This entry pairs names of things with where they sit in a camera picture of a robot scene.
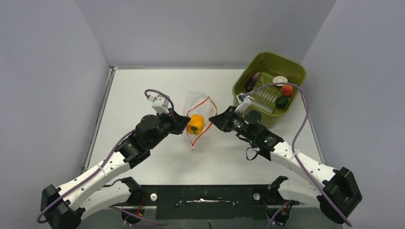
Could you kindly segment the yellow toy bell pepper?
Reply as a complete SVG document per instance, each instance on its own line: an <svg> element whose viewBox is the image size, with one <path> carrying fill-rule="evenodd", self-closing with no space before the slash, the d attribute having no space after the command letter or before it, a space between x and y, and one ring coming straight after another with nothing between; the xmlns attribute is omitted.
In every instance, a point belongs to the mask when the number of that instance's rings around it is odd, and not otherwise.
<svg viewBox="0 0 405 229"><path fill-rule="evenodd" d="M198 114L191 116L191 120L187 126L187 132L191 135L199 135L205 127L204 117Z"/></svg>

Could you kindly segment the clear zip top bag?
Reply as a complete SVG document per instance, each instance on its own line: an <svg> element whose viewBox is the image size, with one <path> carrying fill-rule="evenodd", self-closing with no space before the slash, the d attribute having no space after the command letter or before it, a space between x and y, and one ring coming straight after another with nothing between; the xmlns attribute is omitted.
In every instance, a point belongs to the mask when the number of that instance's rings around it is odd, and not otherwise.
<svg viewBox="0 0 405 229"><path fill-rule="evenodd" d="M186 126L185 138L190 144L191 151L193 151L196 143L213 125L209 118L218 115L217 105L206 93L189 91L183 113L191 119Z"/></svg>

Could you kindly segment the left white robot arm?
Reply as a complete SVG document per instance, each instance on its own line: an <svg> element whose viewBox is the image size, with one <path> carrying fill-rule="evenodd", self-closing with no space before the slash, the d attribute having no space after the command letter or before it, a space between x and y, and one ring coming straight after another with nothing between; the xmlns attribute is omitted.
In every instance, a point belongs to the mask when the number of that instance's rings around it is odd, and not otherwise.
<svg viewBox="0 0 405 229"><path fill-rule="evenodd" d="M46 187L37 222L53 229L75 229L90 215L138 197L140 185L133 178L110 187L105 184L143 162L169 134L182 134L190 120L175 111L144 116L101 162L65 184Z"/></svg>

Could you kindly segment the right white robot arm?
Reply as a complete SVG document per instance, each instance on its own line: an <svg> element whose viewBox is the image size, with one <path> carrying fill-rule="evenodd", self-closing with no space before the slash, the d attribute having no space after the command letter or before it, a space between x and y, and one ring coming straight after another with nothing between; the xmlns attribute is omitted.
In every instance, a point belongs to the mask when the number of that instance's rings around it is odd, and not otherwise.
<svg viewBox="0 0 405 229"><path fill-rule="evenodd" d="M319 208L335 223L348 224L348 216L362 201L353 172L345 167L336 169L327 166L294 149L283 138L268 130L261 119L257 111L249 111L242 116L236 107L230 106L225 112L210 117L209 121L222 132L234 131L258 155L288 168L308 181L302 184L287 177L279 177L268 191L273 203L298 201Z"/></svg>

